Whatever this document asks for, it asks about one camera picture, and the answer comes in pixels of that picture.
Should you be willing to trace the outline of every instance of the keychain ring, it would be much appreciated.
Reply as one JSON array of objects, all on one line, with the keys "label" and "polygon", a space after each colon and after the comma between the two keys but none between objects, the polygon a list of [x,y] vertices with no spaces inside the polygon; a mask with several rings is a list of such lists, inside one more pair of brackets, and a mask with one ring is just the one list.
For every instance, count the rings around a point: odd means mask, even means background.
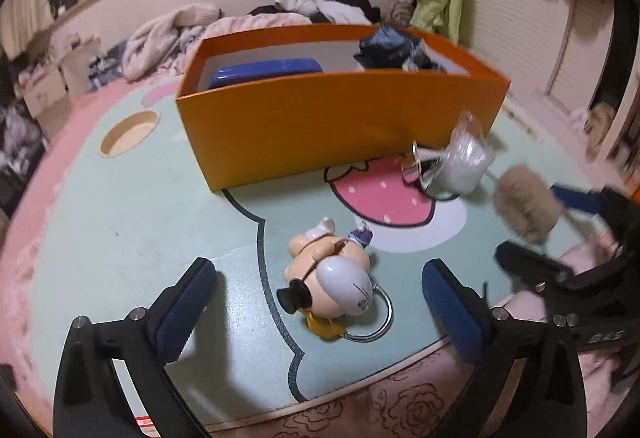
[{"label": "keychain ring", "polygon": [[382,326],[378,328],[373,333],[368,335],[352,335],[349,332],[343,333],[340,337],[347,339],[352,342],[373,342],[380,339],[391,327],[391,323],[394,319],[394,307],[391,304],[391,298],[386,294],[379,285],[373,285],[373,293],[377,293],[380,297],[382,297],[383,301],[386,304],[386,319],[385,322],[382,323]]}]

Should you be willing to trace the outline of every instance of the closet door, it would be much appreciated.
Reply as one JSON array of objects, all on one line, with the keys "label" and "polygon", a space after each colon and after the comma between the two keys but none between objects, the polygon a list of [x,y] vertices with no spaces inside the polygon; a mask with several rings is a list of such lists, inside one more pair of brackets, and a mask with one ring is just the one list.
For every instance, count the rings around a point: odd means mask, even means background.
[{"label": "closet door", "polygon": [[464,0],[461,42],[512,80],[547,93],[564,48],[574,0]]},{"label": "closet door", "polygon": [[575,0],[566,48],[549,96],[565,113],[591,105],[607,59],[613,0]]}]

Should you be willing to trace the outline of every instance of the cardboard box on floor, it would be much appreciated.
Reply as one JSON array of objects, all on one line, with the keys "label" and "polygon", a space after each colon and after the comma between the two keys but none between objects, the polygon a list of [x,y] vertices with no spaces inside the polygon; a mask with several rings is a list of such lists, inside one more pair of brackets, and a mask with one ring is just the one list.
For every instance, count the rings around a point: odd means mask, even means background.
[{"label": "cardboard box on floor", "polygon": [[[414,140],[445,146],[462,110],[471,111],[489,131],[508,79],[445,38],[418,30],[412,32],[462,67],[462,73],[358,72],[352,59],[357,42],[375,28],[302,25],[203,40],[182,79],[176,103],[209,188],[237,187],[406,152]],[[327,64],[337,58],[336,47],[351,60]],[[325,73],[207,89],[216,67],[223,64],[310,54],[318,55]],[[327,68],[345,65],[353,69]]]}]

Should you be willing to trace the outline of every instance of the toy figure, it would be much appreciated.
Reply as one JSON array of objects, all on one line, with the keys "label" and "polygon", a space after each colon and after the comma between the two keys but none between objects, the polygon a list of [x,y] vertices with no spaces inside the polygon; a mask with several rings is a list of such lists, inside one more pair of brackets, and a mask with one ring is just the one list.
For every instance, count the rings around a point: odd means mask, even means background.
[{"label": "toy figure", "polygon": [[[293,261],[284,271],[289,286],[276,293],[284,311],[303,313],[309,329],[321,338],[349,338],[345,326],[335,319],[364,313],[373,302],[374,291],[381,290],[372,285],[368,274],[370,261],[365,248],[372,237],[364,223],[345,238],[335,236],[335,222],[323,218],[316,227],[291,238]],[[382,290],[380,293],[391,310],[388,297]],[[390,314],[376,338],[389,324]]]}]

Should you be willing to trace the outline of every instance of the blue container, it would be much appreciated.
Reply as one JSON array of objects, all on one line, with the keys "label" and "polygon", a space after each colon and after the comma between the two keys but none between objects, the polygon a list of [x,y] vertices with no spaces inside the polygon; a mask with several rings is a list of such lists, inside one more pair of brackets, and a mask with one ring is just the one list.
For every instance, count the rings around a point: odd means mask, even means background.
[{"label": "blue container", "polygon": [[209,89],[271,77],[317,72],[322,72],[322,67],[315,59],[308,58],[271,59],[268,61],[234,64],[220,68],[211,79]]}]

